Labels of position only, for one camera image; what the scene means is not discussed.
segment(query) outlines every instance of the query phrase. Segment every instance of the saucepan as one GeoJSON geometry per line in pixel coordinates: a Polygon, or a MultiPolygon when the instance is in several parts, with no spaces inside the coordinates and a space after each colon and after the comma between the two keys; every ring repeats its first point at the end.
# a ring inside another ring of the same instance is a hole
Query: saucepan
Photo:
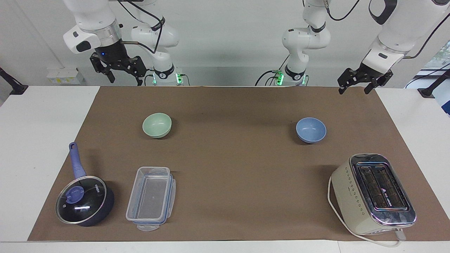
{"type": "Polygon", "coordinates": [[[75,142],[69,144],[69,153],[75,180],[59,194],[56,214],[66,224],[93,226],[113,208],[114,193],[100,178],[86,175],[75,142]]]}

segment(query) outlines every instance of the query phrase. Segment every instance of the black stand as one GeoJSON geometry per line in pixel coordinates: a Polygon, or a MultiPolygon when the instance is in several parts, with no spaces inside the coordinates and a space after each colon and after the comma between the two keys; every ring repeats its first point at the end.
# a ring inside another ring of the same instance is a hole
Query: black stand
{"type": "Polygon", "coordinates": [[[442,76],[440,76],[434,83],[432,83],[428,88],[420,88],[417,89],[419,93],[422,95],[422,97],[426,99],[433,99],[433,90],[436,89],[443,81],[445,81],[447,78],[450,78],[450,69],[447,69],[442,76]]]}
{"type": "Polygon", "coordinates": [[[0,68],[0,76],[3,77],[3,79],[5,79],[5,81],[9,83],[9,85],[11,85],[11,87],[13,88],[13,91],[10,92],[10,95],[22,95],[28,88],[28,85],[21,84],[14,77],[6,73],[2,68],[0,68]]]}

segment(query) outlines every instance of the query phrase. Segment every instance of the cable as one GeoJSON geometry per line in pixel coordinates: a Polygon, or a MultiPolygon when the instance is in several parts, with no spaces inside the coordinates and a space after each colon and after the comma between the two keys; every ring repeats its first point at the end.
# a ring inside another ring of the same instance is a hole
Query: cable
{"type": "Polygon", "coordinates": [[[366,240],[366,241],[368,241],[368,242],[371,242],[371,243],[374,243],[374,244],[378,244],[378,245],[381,245],[381,246],[384,246],[384,247],[388,247],[388,248],[395,248],[395,247],[397,247],[398,245],[400,245],[400,243],[401,243],[400,240],[397,241],[397,242],[396,242],[395,244],[393,244],[393,245],[389,245],[389,244],[380,243],[380,242],[377,242],[377,241],[374,241],[374,240],[365,238],[365,237],[363,237],[363,236],[361,236],[361,235],[357,235],[357,234],[353,233],[353,232],[347,227],[347,225],[345,224],[345,222],[342,220],[341,216],[340,216],[339,213],[336,211],[336,208],[334,208],[333,203],[331,203],[331,200],[330,200],[330,186],[331,186],[331,177],[330,177],[330,179],[328,180],[328,203],[330,204],[331,208],[333,209],[334,213],[335,213],[336,216],[339,218],[339,220],[341,221],[341,223],[344,225],[345,228],[347,228],[347,230],[348,230],[352,235],[354,235],[354,236],[356,236],[356,237],[358,237],[358,238],[360,238],[360,239],[366,240]]]}
{"type": "MultiPolygon", "coordinates": [[[[289,54],[287,55],[286,59],[284,59],[283,63],[280,65],[280,67],[278,68],[278,70],[280,70],[280,69],[283,67],[284,63],[288,60],[288,58],[289,58],[289,54]]],[[[272,82],[274,81],[276,75],[277,75],[277,74],[275,73],[274,76],[273,76],[274,78],[270,81],[269,86],[272,86],[272,82]]]]}
{"type": "Polygon", "coordinates": [[[329,8],[329,6],[328,6],[328,1],[327,1],[326,4],[325,4],[325,8],[327,9],[328,16],[330,16],[330,18],[331,18],[332,20],[334,20],[334,21],[341,21],[341,20],[344,20],[345,18],[347,18],[348,15],[350,15],[350,13],[351,13],[351,12],[353,11],[353,9],[358,5],[359,2],[360,2],[360,0],[357,0],[356,3],[353,5],[353,7],[350,9],[350,11],[349,11],[343,18],[334,18],[333,16],[331,16],[330,8],[329,8]]]}
{"type": "Polygon", "coordinates": [[[264,86],[267,86],[267,82],[268,82],[270,79],[272,79],[272,81],[273,81],[273,79],[275,79],[275,78],[276,78],[276,77],[269,77],[269,78],[266,80],[264,86]]]}
{"type": "Polygon", "coordinates": [[[145,49],[147,49],[148,51],[152,52],[152,54],[155,53],[149,47],[147,47],[146,45],[140,43],[139,41],[121,41],[120,43],[123,44],[123,45],[140,45],[140,46],[144,47],[145,49]]]}
{"type": "Polygon", "coordinates": [[[258,80],[256,81],[255,86],[258,85],[259,80],[261,80],[261,78],[262,78],[263,76],[265,76],[265,75],[267,75],[267,74],[269,74],[269,73],[272,73],[272,70],[269,70],[269,71],[264,72],[264,73],[258,78],[258,80]]]}
{"type": "Polygon", "coordinates": [[[410,82],[405,86],[405,89],[408,88],[408,85],[410,85],[410,84],[411,84],[412,82],[414,82],[415,80],[419,80],[420,78],[427,77],[427,76],[429,76],[429,75],[431,75],[431,74],[434,74],[434,73],[436,73],[436,72],[438,72],[438,71],[441,71],[441,70],[447,71],[446,69],[443,69],[443,68],[445,68],[445,67],[447,67],[447,66],[449,66],[449,65],[450,65],[450,63],[447,64],[447,65],[445,65],[445,66],[443,66],[443,67],[441,67],[441,68],[438,69],[438,70],[435,70],[435,71],[433,71],[433,72],[431,72],[431,73],[426,74],[425,76],[417,77],[416,79],[410,81],[410,82]]]}
{"type": "Polygon", "coordinates": [[[181,74],[180,77],[186,77],[188,79],[188,85],[191,86],[191,82],[189,82],[189,76],[186,74],[181,74]]]}
{"type": "Polygon", "coordinates": [[[142,22],[142,20],[139,20],[137,17],[135,17],[133,14],[131,14],[131,12],[123,5],[123,3],[120,0],[117,0],[117,2],[120,3],[120,5],[126,10],[126,12],[128,12],[129,15],[131,15],[134,19],[136,19],[137,21],[142,22]]]}
{"type": "Polygon", "coordinates": [[[139,43],[139,42],[138,42],[138,44],[137,44],[137,45],[140,45],[140,46],[145,47],[145,48],[146,48],[148,51],[150,51],[152,54],[156,53],[156,49],[158,48],[159,40],[161,39],[161,34],[162,34],[162,26],[163,26],[162,21],[161,21],[157,16],[155,16],[155,15],[151,14],[150,12],[144,10],[143,8],[139,7],[137,4],[131,2],[130,0],[125,0],[125,1],[127,1],[130,5],[136,7],[137,9],[139,9],[140,11],[142,11],[143,13],[145,13],[145,14],[147,14],[147,15],[150,15],[150,16],[153,17],[154,19],[158,20],[158,23],[159,23],[159,25],[160,25],[160,28],[159,28],[158,39],[156,40],[156,44],[155,44],[155,49],[151,50],[149,47],[147,47],[146,45],[141,44],[141,43],[139,43]]]}
{"type": "Polygon", "coordinates": [[[147,77],[152,77],[152,76],[153,76],[153,74],[149,74],[144,77],[144,86],[147,86],[147,84],[145,83],[147,80],[147,77]]]}
{"type": "Polygon", "coordinates": [[[417,52],[417,54],[415,56],[405,56],[405,57],[403,57],[403,59],[414,59],[414,58],[416,58],[422,52],[423,48],[427,45],[428,41],[431,39],[433,34],[448,19],[449,16],[450,16],[450,13],[447,14],[447,16],[436,26],[436,28],[434,28],[434,30],[431,32],[430,36],[428,36],[427,40],[425,41],[425,43],[423,44],[423,46],[420,48],[419,52],[417,52]]]}

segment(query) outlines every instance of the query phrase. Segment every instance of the pan lid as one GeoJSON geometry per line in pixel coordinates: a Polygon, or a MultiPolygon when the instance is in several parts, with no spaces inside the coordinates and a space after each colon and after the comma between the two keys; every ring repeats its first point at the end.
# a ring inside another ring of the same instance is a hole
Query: pan lid
{"type": "Polygon", "coordinates": [[[100,178],[77,178],[59,194],[55,207],[58,218],[68,224],[84,222],[103,206],[106,194],[106,185],[100,178]]]}

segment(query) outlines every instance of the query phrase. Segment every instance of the white power cord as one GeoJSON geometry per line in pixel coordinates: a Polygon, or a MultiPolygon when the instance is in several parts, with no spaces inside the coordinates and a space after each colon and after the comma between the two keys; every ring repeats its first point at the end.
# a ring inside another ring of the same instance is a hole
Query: white power cord
{"type": "Polygon", "coordinates": [[[401,240],[400,240],[400,237],[399,237],[399,233],[397,233],[397,231],[396,231],[396,235],[397,235],[397,238],[399,239],[399,241],[397,241],[394,245],[383,244],[383,243],[380,243],[380,242],[377,242],[377,241],[374,241],[374,240],[365,238],[365,237],[363,237],[363,236],[361,236],[361,235],[357,235],[357,234],[353,233],[353,232],[347,227],[347,225],[345,224],[345,222],[344,222],[344,220],[341,218],[341,216],[339,216],[339,213],[336,211],[336,208],[334,208],[333,203],[331,203],[331,200],[330,200],[330,187],[331,187],[331,177],[330,177],[330,180],[328,181],[328,203],[330,204],[330,206],[331,206],[331,208],[333,209],[333,211],[334,211],[334,213],[336,214],[336,216],[337,216],[337,217],[339,218],[339,220],[341,221],[342,225],[344,225],[344,227],[345,227],[352,235],[354,235],[354,236],[356,236],[356,237],[358,237],[358,238],[360,238],[360,239],[363,239],[363,240],[366,240],[366,241],[368,241],[368,242],[371,242],[371,243],[374,243],[374,244],[378,244],[378,245],[384,246],[384,247],[395,248],[395,247],[397,247],[398,245],[400,245],[401,240]]]}

